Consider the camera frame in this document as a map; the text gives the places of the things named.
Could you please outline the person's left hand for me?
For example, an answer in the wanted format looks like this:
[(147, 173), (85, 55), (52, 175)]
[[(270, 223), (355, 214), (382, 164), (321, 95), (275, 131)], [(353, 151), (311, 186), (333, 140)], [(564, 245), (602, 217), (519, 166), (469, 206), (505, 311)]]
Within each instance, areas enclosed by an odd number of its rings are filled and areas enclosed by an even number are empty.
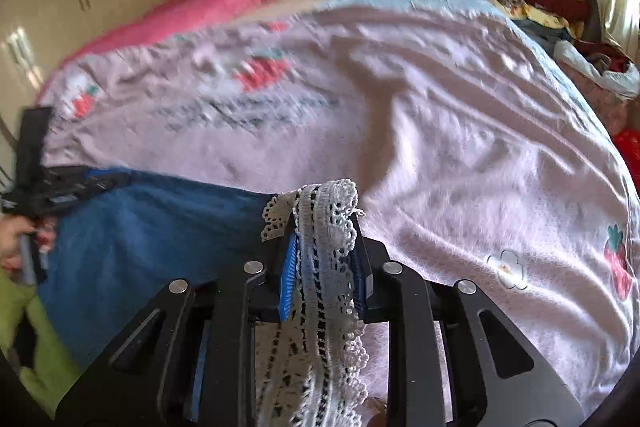
[(34, 222), (28, 218), (17, 215), (5, 215), (1, 217), (1, 268), (10, 275), (22, 269), (21, 239), (26, 239), (28, 234), (35, 233), (40, 254), (48, 255), (53, 251), (56, 239), (55, 217), (45, 217)]

